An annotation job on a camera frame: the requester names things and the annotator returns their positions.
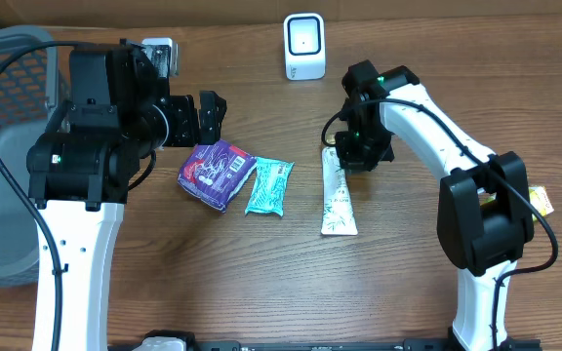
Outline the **white tube gold cap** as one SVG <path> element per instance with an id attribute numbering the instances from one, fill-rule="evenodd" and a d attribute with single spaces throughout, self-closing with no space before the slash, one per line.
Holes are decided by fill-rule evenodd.
<path id="1" fill-rule="evenodd" d="M 321 234 L 329 236 L 356 236 L 354 218 L 345 171 L 335 147 L 322 150 L 323 219 Z"/>

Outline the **purple pad package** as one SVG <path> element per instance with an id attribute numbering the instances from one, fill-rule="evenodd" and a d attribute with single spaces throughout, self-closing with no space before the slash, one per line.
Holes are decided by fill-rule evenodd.
<path id="1" fill-rule="evenodd" d="M 256 165 L 255 156 L 221 139 L 194 148 L 180 168 L 178 184 L 204 204 L 224 213 Z"/>

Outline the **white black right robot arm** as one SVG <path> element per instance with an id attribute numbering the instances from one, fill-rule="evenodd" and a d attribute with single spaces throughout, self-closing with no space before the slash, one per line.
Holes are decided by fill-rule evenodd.
<path id="1" fill-rule="evenodd" d="M 528 179 L 514 153 L 496 154 L 460 129 L 406 66 L 384 73 L 368 60 L 341 80 L 347 98 L 335 135 L 340 165 L 350 172 L 393 161 L 400 137 L 439 182 L 437 236 L 458 269 L 455 350 L 513 350 L 504 315 L 509 274 L 534 237 Z"/>

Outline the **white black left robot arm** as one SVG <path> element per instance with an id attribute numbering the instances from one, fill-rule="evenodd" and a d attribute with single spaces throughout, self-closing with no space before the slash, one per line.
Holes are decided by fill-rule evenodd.
<path id="1" fill-rule="evenodd" d="M 70 53 L 70 96 L 26 160 L 29 195 L 58 252 L 39 255 L 36 350 L 106 348 L 111 260 L 141 161 L 220 139 L 223 98 L 171 94 L 178 56 L 169 38 Z"/>

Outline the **teal wipes packet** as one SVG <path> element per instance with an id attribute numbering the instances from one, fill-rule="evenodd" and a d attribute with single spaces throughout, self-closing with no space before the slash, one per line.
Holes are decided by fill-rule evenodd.
<path id="1" fill-rule="evenodd" d="M 284 215 L 283 203 L 294 163 L 258 157 L 257 174 L 245 214 Z"/>

